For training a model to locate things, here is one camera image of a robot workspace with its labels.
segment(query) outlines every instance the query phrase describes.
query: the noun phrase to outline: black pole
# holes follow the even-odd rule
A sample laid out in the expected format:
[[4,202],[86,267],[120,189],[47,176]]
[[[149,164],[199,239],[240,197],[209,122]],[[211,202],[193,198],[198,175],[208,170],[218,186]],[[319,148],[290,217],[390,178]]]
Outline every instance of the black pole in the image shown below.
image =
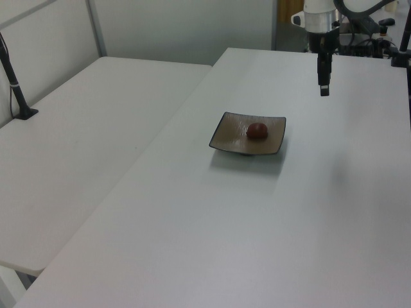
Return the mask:
[[7,52],[5,43],[3,41],[3,37],[0,36],[0,60],[4,67],[4,71],[6,72],[8,81],[10,82],[10,86],[13,89],[14,96],[17,100],[17,103],[20,107],[20,113],[15,116],[16,119],[27,120],[34,116],[37,112],[36,109],[31,109],[24,99],[23,93],[21,92],[19,82],[17,81],[17,77],[15,76],[12,64],[10,63],[10,57]]
[[392,52],[391,66],[409,68],[408,60],[410,58],[410,52],[407,49],[408,49],[408,43],[410,42],[410,37],[411,37],[411,7],[408,10],[407,22],[405,23],[404,34],[403,34],[403,38],[401,39],[401,45],[399,47],[399,50],[397,50],[394,47],[390,48]]
[[403,39],[401,40],[399,52],[405,53],[407,51],[408,43],[410,42],[410,37],[411,37],[411,7],[408,10],[407,22],[405,23]]

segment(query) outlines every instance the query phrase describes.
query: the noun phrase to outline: white tabletop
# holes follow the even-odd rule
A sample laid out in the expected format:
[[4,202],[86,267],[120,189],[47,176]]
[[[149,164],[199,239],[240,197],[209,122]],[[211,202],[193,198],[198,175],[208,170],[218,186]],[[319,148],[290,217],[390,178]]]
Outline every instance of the white tabletop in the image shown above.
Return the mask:
[[[209,148],[225,111],[279,154]],[[409,307],[410,183],[404,69],[228,49],[16,307]]]
[[[371,17],[377,23],[378,21],[386,18],[395,19],[396,24],[388,27],[387,35],[392,38],[393,43],[397,45],[398,49],[403,39],[405,23],[407,22],[409,9],[410,5],[407,0],[399,0],[397,10],[395,12],[387,12],[384,8],[382,8],[377,12],[371,14]],[[408,48],[411,48],[411,42],[408,43]]]
[[38,275],[210,70],[101,58],[0,129],[0,264]]

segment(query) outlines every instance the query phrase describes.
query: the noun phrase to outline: brown plate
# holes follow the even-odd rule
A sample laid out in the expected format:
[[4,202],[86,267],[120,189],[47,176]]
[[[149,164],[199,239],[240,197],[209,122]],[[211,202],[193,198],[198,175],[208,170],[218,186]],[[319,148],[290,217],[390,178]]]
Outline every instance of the brown plate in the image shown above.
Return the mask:
[[[265,124],[268,128],[268,137],[264,139],[248,138],[247,128],[252,123]],[[244,155],[277,154],[283,143],[285,123],[285,117],[258,117],[225,112],[209,146]]]

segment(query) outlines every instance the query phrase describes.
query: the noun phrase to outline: red ball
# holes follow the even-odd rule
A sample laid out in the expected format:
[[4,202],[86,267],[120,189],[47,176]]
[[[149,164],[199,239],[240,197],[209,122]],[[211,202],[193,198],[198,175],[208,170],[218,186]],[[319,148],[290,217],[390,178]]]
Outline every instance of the red ball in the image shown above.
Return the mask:
[[268,128],[263,123],[252,123],[247,129],[247,137],[251,139],[267,138]]

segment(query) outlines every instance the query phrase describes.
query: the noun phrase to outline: wall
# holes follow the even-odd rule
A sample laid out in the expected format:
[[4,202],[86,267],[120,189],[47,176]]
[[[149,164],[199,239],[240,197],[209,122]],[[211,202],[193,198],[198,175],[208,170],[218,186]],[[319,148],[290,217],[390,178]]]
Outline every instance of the wall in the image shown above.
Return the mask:
[[271,49],[276,0],[90,0],[109,56],[213,65],[228,47]]
[[[57,0],[1,33],[29,105],[98,58],[85,0]],[[8,80],[0,65],[0,127],[11,119],[8,95]]]
[[0,30],[56,0],[1,0]]

